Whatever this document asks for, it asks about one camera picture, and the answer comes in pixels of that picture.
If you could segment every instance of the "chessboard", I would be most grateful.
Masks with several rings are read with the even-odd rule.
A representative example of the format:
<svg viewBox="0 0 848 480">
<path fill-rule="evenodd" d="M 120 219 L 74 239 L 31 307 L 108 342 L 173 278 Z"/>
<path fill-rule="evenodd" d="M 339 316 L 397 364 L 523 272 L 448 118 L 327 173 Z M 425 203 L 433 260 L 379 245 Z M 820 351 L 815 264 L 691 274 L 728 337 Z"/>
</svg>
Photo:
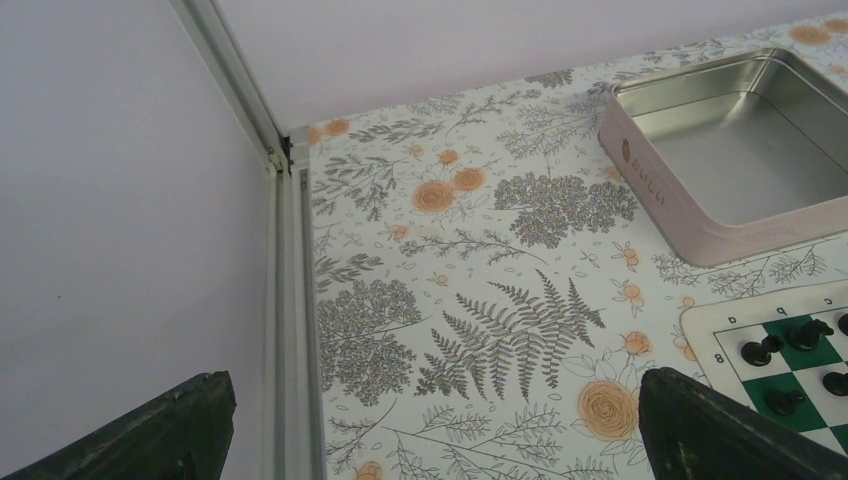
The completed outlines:
<svg viewBox="0 0 848 480">
<path fill-rule="evenodd" d="M 848 280 L 690 308 L 680 324 L 713 389 L 848 454 Z"/>
</svg>

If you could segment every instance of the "white wall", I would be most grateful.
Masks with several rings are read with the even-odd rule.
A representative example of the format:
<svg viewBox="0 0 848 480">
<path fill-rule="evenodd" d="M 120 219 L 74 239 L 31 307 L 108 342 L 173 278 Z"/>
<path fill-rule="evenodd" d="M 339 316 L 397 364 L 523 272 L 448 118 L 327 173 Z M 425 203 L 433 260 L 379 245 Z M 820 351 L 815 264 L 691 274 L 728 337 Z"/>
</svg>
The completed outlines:
<svg viewBox="0 0 848 480">
<path fill-rule="evenodd" d="M 223 369 L 258 476 L 266 204 L 168 2 L 0 2 L 0 476 Z"/>
<path fill-rule="evenodd" d="M 848 8 L 848 0 L 217 2 L 284 129 Z"/>
</svg>

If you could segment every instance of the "black pawn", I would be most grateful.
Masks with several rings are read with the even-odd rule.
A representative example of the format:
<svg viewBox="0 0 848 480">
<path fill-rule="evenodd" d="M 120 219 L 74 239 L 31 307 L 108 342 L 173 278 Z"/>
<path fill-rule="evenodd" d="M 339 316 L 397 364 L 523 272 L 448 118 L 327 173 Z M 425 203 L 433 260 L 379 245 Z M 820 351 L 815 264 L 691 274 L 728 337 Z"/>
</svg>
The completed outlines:
<svg viewBox="0 0 848 480">
<path fill-rule="evenodd" d="M 799 390 L 792 390 L 791 392 L 772 390 L 766 394 L 766 403 L 778 415 L 794 414 L 798 405 L 804 403 L 806 400 L 807 397 Z"/>
<path fill-rule="evenodd" d="M 848 396 L 848 373 L 830 372 L 822 378 L 822 385 L 837 397 Z"/>
<path fill-rule="evenodd" d="M 786 339 L 789 340 L 792 348 L 807 352 L 819 346 L 822 335 L 833 335 L 833 329 L 821 320 L 815 319 L 789 330 Z"/>
<path fill-rule="evenodd" d="M 839 330 L 842 333 L 848 335 L 848 313 L 839 317 L 839 322 L 836 324 L 836 326 L 839 327 Z"/>
<path fill-rule="evenodd" d="M 762 342 L 748 342 L 742 346 L 742 358 L 755 367 L 763 367 L 771 362 L 771 354 L 783 348 L 783 340 L 777 335 L 769 335 Z"/>
</svg>

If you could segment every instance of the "gray leaf print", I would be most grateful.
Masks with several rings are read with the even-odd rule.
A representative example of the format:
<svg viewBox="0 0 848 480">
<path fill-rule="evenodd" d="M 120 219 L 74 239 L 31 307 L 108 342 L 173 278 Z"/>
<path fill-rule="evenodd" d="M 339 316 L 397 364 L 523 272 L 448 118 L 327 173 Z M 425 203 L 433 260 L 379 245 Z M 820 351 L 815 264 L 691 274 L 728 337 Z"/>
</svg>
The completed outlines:
<svg viewBox="0 0 848 480">
<path fill-rule="evenodd" d="M 606 100 L 601 91 L 590 91 L 556 109 L 529 105 L 518 109 L 523 131 L 508 130 L 496 137 L 509 153 L 521 160 L 533 155 L 551 156 L 573 138 L 590 138 L 598 133 Z"/>
<path fill-rule="evenodd" d="M 556 88 L 564 85 L 571 85 L 573 74 L 574 69 L 569 68 L 558 72 L 534 75 L 532 77 L 527 77 L 524 80 L 529 83 L 541 83 L 545 88 Z"/>
<path fill-rule="evenodd" d="M 633 221 L 637 206 L 623 185 L 607 181 L 587 188 L 574 175 L 551 179 L 528 172 L 501 180 L 495 190 L 495 209 L 519 212 L 510 230 L 528 246 L 556 248 L 570 231 L 608 233 L 615 217 Z"/>
<path fill-rule="evenodd" d="M 318 302 L 317 317 L 324 391 L 338 381 L 346 394 L 373 406 L 380 395 L 409 385 L 415 354 L 389 333 L 422 320 L 404 284 L 354 280 L 352 291 Z"/>
<path fill-rule="evenodd" d="M 598 310 L 589 308 L 569 279 L 568 300 L 562 298 L 553 283 L 539 270 L 536 273 L 544 285 L 544 299 L 531 297 L 530 291 L 513 286 L 488 282 L 515 304 L 517 310 L 498 308 L 497 304 L 472 301 L 456 294 L 459 304 L 474 320 L 461 320 L 443 312 L 445 322 L 458 340 L 450 340 L 432 330 L 433 340 L 441 357 L 424 356 L 429 368 L 421 368 L 416 395 L 439 390 L 449 395 L 456 390 L 468 397 L 468 376 L 477 392 L 486 398 L 486 375 L 501 399 L 506 390 L 506 377 L 512 367 L 518 370 L 521 395 L 530 396 L 530 381 L 536 366 L 550 387 L 557 386 L 561 361 L 575 341 L 594 346 L 587 333 L 587 323 L 605 328 Z"/>
</svg>

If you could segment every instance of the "orange rose print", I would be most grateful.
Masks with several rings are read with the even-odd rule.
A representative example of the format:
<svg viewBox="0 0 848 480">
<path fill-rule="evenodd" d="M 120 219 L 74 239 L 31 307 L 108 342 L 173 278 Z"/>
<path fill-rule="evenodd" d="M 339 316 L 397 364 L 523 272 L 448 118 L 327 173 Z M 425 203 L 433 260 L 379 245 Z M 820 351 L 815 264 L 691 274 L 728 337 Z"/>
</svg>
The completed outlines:
<svg viewBox="0 0 848 480">
<path fill-rule="evenodd" d="M 383 480 L 383 469 L 377 462 L 366 462 L 356 471 L 356 480 Z"/>
<path fill-rule="evenodd" d="M 830 41 L 830 34 L 818 27 L 801 26 L 789 30 L 789 37 L 798 43 L 818 47 Z"/>
<path fill-rule="evenodd" d="M 456 163 L 457 160 L 459 160 L 459 154 L 456 153 L 456 150 L 445 150 L 439 154 L 439 163 L 442 165 L 451 165 Z"/>
<path fill-rule="evenodd" d="M 848 33 L 848 20 L 844 18 L 826 20 L 822 26 L 831 33 Z"/>
<path fill-rule="evenodd" d="M 324 131 L 319 127 L 309 127 L 309 145 L 317 145 L 324 136 Z"/>
<path fill-rule="evenodd" d="M 630 437 L 639 421 L 639 406 L 633 394 L 623 385 L 590 382 L 577 398 L 577 412 L 586 427 L 602 440 Z"/>
<path fill-rule="evenodd" d="M 453 203 L 453 190 L 442 182 L 427 182 L 415 189 L 412 203 L 425 213 L 439 213 Z"/>
<path fill-rule="evenodd" d="M 344 135 L 347 131 L 350 130 L 350 122 L 345 119 L 332 120 L 331 122 L 324 125 L 324 133 L 331 137 L 338 137 L 339 135 Z"/>
<path fill-rule="evenodd" d="M 480 188 L 485 179 L 483 171 L 479 168 L 466 168 L 457 172 L 456 176 L 453 177 L 453 186 L 457 190 L 470 192 Z"/>
<path fill-rule="evenodd" d="M 412 155 L 415 158 L 418 158 L 421 155 L 424 155 L 424 147 L 418 145 L 417 143 L 413 143 L 412 145 L 407 147 L 406 153 Z"/>
<path fill-rule="evenodd" d="M 624 349 L 630 355 L 643 355 L 651 351 L 651 341 L 642 332 L 630 332 L 624 339 Z"/>
<path fill-rule="evenodd" d="M 639 265 L 639 257 L 636 255 L 636 250 L 630 247 L 630 242 L 625 243 L 624 246 L 620 245 L 618 242 L 612 242 L 612 244 L 621 253 L 617 253 L 610 258 L 624 259 L 624 262 L 627 264 L 627 269 L 636 273 L 636 265 Z"/>
</svg>

